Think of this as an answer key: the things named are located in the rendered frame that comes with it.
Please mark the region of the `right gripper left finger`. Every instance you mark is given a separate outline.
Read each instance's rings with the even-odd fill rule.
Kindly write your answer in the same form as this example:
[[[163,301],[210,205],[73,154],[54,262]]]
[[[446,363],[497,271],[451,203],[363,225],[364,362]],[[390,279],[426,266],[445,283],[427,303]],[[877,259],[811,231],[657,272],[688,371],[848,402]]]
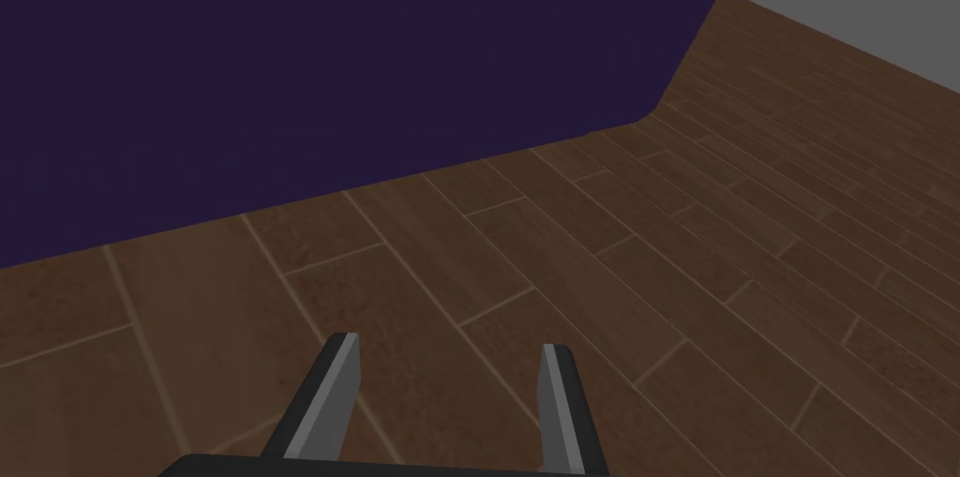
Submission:
[[[338,460],[360,382],[358,334],[331,334],[261,455],[264,458]]]

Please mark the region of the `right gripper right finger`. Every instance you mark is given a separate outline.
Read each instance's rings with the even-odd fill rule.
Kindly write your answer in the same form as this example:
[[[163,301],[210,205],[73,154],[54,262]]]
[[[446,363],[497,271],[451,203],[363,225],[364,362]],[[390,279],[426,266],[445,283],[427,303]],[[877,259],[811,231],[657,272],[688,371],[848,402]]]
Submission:
[[[564,345],[546,344],[542,348],[538,420],[543,471],[609,473],[574,354]]]

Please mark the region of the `dark purple cabinet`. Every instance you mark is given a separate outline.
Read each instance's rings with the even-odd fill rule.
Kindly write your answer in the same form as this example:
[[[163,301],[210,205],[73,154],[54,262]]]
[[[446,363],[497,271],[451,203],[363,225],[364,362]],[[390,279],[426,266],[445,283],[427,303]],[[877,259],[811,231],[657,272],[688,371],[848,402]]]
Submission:
[[[583,136],[716,0],[0,0],[0,268]]]

